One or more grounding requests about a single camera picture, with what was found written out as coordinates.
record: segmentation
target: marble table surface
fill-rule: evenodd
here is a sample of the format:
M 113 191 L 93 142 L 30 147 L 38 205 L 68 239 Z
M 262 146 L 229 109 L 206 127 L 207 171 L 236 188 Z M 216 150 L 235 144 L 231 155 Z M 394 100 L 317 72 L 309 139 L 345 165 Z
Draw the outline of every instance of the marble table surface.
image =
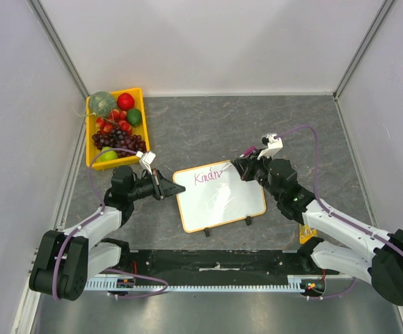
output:
M 238 157 L 249 146 L 259 146 L 266 133 L 312 125 L 319 132 L 321 144 L 321 197 L 340 211 L 370 223 L 331 96 L 153 97 L 145 99 L 145 112 L 152 150 L 157 154 L 154 167 L 170 180 L 177 170 Z M 284 139 L 283 144 L 278 156 L 289 159 L 299 182 L 312 190 L 312 133 L 301 130 Z M 134 170 L 140 171 L 139 165 Z M 92 173 L 102 193 L 110 187 L 111 174 L 112 170 Z M 213 228 L 211 236 L 206 237 L 204 232 L 184 232 L 176 197 L 163 201 L 146 198 L 135 203 L 130 220 L 110 237 L 128 241 L 131 248 L 296 250 L 299 224 L 282 216 L 269 196 L 266 201 L 266 213 L 255 217 L 251 226 L 238 221 Z M 97 206 L 83 158 L 66 226 L 80 222 Z

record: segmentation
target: bunch of grapes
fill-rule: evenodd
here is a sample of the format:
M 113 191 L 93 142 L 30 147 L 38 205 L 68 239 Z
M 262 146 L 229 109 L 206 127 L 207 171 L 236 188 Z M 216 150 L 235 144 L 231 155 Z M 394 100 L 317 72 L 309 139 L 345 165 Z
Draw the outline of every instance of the bunch of grapes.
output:
M 129 135 L 126 131 L 121 130 L 119 127 L 114 127 L 108 134 L 101 134 L 101 131 L 98 131 L 96 134 L 93 134 L 93 144 L 96 146 L 98 150 L 101 150 L 105 147 L 110 148 L 126 148 L 132 151 L 147 151 L 147 147 L 145 146 L 145 141 L 143 141 L 140 134 L 132 134 Z M 135 154 L 116 151 L 118 154 L 118 158 L 131 157 Z

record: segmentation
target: yellow tray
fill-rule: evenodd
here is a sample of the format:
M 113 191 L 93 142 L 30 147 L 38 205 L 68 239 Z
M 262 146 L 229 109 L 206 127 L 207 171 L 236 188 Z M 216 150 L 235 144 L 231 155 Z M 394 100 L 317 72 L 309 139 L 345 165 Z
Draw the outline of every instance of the yellow tray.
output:
M 145 121 L 145 111 L 144 111 L 144 101 L 143 101 L 143 91 L 140 88 L 130 88 L 125 90 L 118 90 L 117 92 L 111 92 L 111 94 L 118 99 L 119 95 L 123 93 L 129 93 L 134 98 L 134 107 L 141 111 L 142 122 L 137 127 L 133 128 L 133 134 L 140 134 L 145 141 L 145 146 L 147 151 L 150 150 L 150 142 L 148 140 L 147 123 Z M 88 108 L 88 101 L 90 97 L 87 97 L 86 101 L 86 113 L 91 113 Z M 97 132 L 96 128 L 96 116 L 91 115 L 86 119 L 86 164 L 90 166 L 91 161 L 96 157 L 100 151 L 93 145 L 93 139 L 91 138 L 93 134 Z M 95 162 L 93 164 L 93 169 L 104 170 L 108 168 L 115 168 L 121 165 L 137 164 L 139 162 L 138 157 L 125 157 L 120 159 L 114 159 L 105 162 Z

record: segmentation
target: melon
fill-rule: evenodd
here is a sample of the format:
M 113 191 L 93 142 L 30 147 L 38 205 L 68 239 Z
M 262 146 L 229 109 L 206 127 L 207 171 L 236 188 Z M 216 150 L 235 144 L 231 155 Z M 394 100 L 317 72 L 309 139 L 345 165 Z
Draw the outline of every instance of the melon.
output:
M 97 117 L 108 118 L 110 111 L 118 108 L 116 99 L 109 92 L 96 92 L 88 100 L 88 108 Z

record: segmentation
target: white wall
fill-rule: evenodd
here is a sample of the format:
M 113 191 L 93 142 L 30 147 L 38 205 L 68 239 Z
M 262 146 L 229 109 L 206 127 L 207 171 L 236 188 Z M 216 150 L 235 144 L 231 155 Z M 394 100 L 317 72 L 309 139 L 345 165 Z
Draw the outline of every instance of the white wall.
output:
M 90 92 L 332 92 L 382 0 L 42 0 Z
M 403 229 L 403 0 L 394 5 L 340 103 L 378 224 Z
M 25 1 L 0 0 L 0 333 L 52 227 L 84 102 Z

